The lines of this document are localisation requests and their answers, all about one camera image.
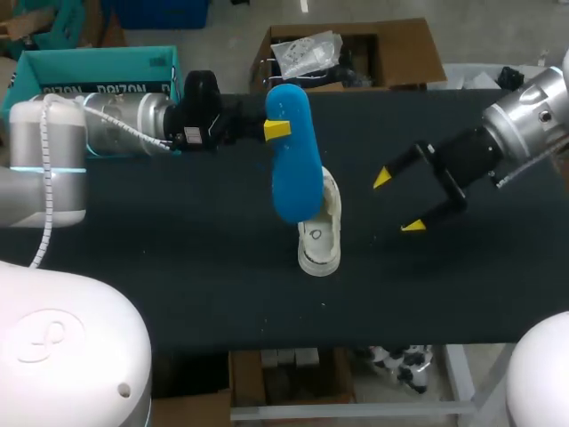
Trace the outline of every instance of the blue shoe insole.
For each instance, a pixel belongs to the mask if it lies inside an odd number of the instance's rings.
[[[265,109],[269,120],[287,120],[292,134],[268,142],[276,155],[273,204],[286,222],[304,222],[320,212],[324,195],[322,161],[312,125],[309,97],[295,85],[271,90]]]

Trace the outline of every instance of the black table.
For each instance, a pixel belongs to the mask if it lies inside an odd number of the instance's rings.
[[[424,234],[400,224],[443,194],[419,165],[379,191],[381,166],[417,139],[476,125],[494,91],[311,97],[342,197],[341,266],[312,278],[270,196],[270,147],[217,156],[93,160],[85,221],[56,230],[44,268],[124,293],[155,349],[515,342],[569,308],[569,199],[549,162]],[[249,98],[251,107],[262,99]],[[28,264],[40,230],[2,230],[0,259]]]

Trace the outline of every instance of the plastic bag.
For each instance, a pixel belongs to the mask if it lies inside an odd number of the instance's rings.
[[[338,65],[341,36],[332,31],[271,45],[283,80],[304,76]]]

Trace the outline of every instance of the white cable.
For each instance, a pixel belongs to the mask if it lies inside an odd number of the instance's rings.
[[[172,151],[168,146],[169,141],[159,140],[157,138],[152,138],[151,136],[145,135],[144,133],[134,129],[133,127],[127,125],[116,118],[105,114],[91,107],[86,107],[82,102],[75,100],[68,100],[66,98],[60,97],[56,94],[49,93],[44,97],[44,107],[42,108],[42,114],[39,119],[39,130],[40,130],[40,140],[42,143],[42,166],[44,168],[44,192],[45,192],[45,223],[44,223],[44,234],[42,235],[42,240],[39,247],[37,248],[36,256],[34,261],[29,265],[30,269],[36,269],[42,263],[42,260],[47,252],[47,247],[50,244],[52,238],[53,230],[53,186],[52,186],[52,162],[50,159],[50,144],[49,136],[47,133],[47,112],[54,102],[61,102],[68,105],[73,105],[74,107],[79,107],[88,113],[94,114],[106,120],[107,122],[118,126],[124,131],[130,133],[131,135],[143,140],[149,144],[152,144],[160,149],[165,149],[167,151]]]
[[[560,141],[556,142],[555,144],[553,144],[550,148],[546,149],[545,151],[543,151],[539,156],[534,157],[533,159],[531,159],[528,162],[525,162],[523,165],[519,166],[518,169],[516,169],[515,171],[509,173],[508,175],[506,175],[504,178],[502,178],[497,184],[496,184],[496,188],[497,189],[501,189],[504,185],[508,184],[509,182],[513,181],[514,179],[516,179],[521,173],[525,172],[527,169],[529,169],[531,166],[535,165],[536,163],[541,162],[544,158],[547,158],[549,156],[551,156],[553,153],[555,153],[556,151],[560,150],[561,148],[563,148],[565,145],[567,145],[567,143],[569,143],[569,140],[567,138],[563,138]]]
[[[144,133],[134,129],[133,127],[127,125],[125,122],[121,122],[120,120],[103,113],[102,111],[98,111],[97,109],[92,109],[91,107],[86,107],[85,105],[82,108],[87,111],[88,113],[94,114],[102,118],[103,120],[108,121],[109,123],[120,127],[124,131],[130,133],[131,135],[136,136],[139,140],[143,140],[148,144],[154,145],[160,149],[165,149],[166,151],[172,151],[172,149],[168,146],[170,143],[169,141],[159,140],[158,138],[152,138],[151,136],[145,135]]]
[[[52,105],[51,97],[49,95],[44,98],[44,107],[42,114],[39,118],[39,135],[42,142],[42,165],[44,167],[44,192],[45,192],[45,222],[44,234],[42,241],[36,251],[34,261],[29,264],[30,269],[36,269],[47,251],[47,246],[50,244],[53,229],[53,186],[52,186],[52,162],[50,160],[50,144],[47,134],[47,111]]]

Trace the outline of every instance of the white shoe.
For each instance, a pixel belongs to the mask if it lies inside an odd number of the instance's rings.
[[[311,276],[328,276],[340,265],[341,199],[336,181],[323,167],[324,200],[320,213],[299,222],[299,264]]]

